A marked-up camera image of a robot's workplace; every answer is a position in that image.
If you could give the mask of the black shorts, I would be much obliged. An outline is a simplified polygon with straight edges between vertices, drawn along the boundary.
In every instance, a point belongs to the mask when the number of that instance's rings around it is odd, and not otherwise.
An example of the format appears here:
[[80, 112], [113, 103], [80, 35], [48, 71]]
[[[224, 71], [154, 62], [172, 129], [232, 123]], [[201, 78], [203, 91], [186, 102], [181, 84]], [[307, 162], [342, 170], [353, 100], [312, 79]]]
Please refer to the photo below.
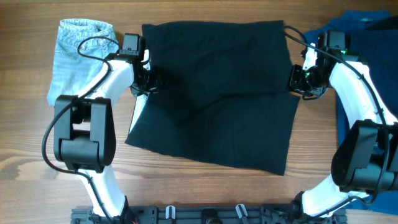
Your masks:
[[144, 24], [166, 86], [148, 96], [126, 144], [284, 175], [299, 98], [282, 21]]

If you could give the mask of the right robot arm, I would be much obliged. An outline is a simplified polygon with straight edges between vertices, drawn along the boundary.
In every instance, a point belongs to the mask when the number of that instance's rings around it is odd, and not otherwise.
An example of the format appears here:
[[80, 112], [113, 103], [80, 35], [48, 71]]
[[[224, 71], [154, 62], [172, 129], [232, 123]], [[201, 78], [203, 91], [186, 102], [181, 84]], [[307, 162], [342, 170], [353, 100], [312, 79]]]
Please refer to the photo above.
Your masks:
[[284, 212], [288, 221], [324, 223], [345, 205], [373, 204], [383, 192], [397, 190], [397, 118], [385, 106], [363, 56], [346, 47], [346, 34], [329, 30], [318, 44], [305, 37], [302, 66], [294, 65], [289, 89], [304, 100], [317, 100], [334, 89], [349, 131], [333, 156], [330, 175], [300, 192]]

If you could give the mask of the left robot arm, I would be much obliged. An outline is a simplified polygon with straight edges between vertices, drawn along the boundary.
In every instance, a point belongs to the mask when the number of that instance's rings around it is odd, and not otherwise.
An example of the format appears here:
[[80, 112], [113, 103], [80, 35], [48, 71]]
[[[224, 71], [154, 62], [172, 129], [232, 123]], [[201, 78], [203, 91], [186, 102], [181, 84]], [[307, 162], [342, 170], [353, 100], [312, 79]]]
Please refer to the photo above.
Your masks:
[[48, 130], [54, 132], [53, 154], [85, 185], [93, 208], [88, 223], [137, 223], [121, 192], [111, 163], [116, 152], [113, 106], [126, 89], [136, 97], [135, 124], [148, 96], [158, 92], [163, 79], [150, 67], [145, 39], [125, 34], [122, 47], [101, 59], [102, 70], [74, 95], [60, 95]]

